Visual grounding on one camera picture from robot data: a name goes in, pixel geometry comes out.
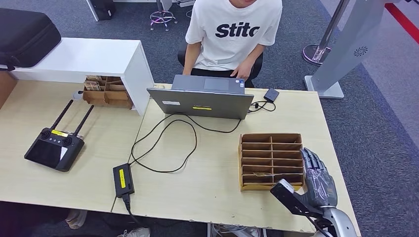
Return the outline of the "person's left hand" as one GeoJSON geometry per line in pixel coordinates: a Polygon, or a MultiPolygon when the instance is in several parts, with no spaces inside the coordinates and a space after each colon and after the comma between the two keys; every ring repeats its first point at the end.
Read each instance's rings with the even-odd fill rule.
{"type": "Polygon", "coordinates": [[[250,77],[251,70],[254,65],[254,60],[246,59],[244,60],[230,75],[233,78],[239,78],[247,80],[250,77]]]}

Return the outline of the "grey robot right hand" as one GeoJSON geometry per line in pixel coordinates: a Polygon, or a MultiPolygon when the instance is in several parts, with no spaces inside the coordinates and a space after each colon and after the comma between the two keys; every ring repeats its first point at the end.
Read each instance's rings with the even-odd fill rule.
{"type": "Polygon", "coordinates": [[[337,191],[333,177],[324,162],[308,148],[300,150],[304,161],[307,196],[311,206],[337,207],[337,191]]]}

